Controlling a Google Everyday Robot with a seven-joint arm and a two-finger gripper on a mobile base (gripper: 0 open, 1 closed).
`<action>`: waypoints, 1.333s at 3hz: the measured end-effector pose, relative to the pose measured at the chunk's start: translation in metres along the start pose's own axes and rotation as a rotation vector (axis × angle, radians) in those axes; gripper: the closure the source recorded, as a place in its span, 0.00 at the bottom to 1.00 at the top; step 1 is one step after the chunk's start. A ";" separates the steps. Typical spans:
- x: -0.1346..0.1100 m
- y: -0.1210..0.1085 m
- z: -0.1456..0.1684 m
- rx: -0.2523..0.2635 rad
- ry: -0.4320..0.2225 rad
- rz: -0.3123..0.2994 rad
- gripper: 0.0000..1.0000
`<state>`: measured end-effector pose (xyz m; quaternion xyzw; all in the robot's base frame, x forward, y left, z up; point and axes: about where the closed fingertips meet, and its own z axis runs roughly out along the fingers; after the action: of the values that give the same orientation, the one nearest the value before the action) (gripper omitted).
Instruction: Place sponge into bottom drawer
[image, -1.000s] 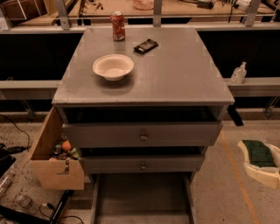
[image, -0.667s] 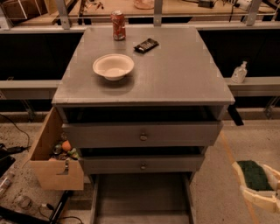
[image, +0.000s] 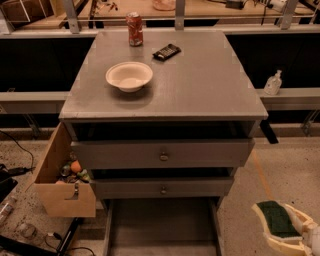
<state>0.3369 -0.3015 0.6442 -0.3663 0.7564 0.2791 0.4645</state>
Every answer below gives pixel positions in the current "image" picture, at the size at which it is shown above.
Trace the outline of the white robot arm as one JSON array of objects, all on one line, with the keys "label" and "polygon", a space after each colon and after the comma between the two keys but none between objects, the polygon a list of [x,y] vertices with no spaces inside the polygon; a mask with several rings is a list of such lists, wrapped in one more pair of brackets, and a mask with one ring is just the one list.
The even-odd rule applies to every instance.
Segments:
[{"label": "white robot arm", "polygon": [[276,201],[252,206],[267,244],[284,256],[320,256],[320,225],[300,210]]}]

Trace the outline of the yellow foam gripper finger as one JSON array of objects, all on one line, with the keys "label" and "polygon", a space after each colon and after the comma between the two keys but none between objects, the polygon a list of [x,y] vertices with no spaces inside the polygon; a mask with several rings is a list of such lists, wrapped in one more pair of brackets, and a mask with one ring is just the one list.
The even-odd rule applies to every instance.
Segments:
[{"label": "yellow foam gripper finger", "polygon": [[315,227],[314,220],[307,214],[303,213],[300,210],[297,210],[296,208],[288,204],[285,204],[284,208],[290,217],[293,227],[299,234],[309,232]]},{"label": "yellow foam gripper finger", "polygon": [[275,251],[281,253],[284,256],[305,256],[303,237],[300,234],[298,237],[280,238],[272,235],[268,228],[261,211],[254,204],[252,210],[259,217],[262,228],[263,236],[266,239],[267,244]]}]

